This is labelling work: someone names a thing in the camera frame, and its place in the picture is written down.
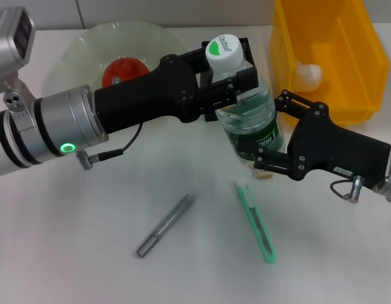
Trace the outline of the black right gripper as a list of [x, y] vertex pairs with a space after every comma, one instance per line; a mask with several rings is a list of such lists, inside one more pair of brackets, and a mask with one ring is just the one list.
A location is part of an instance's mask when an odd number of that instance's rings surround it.
[[287, 153], [258, 148], [254, 168], [301, 181], [312, 170], [352, 180], [359, 175], [371, 189], [385, 176], [390, 154], [386, 142], [335, 124], [324, 103], [313, 103], [289, 90], [274, 98], [276, 111], [298, 119]]

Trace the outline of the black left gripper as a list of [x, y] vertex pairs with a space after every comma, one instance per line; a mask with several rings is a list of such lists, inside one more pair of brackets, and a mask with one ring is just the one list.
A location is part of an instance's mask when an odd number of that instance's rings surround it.
[[196, 74], [209, 70], [204, 47], [164, 56], [150, 73], [96, 90], [96, 116], [107, 134], [166, 116], [190, 123], [200, 110], [234, 105], [238, 93], [259, 86], [257, 69], [250, 67], [198, 90]]

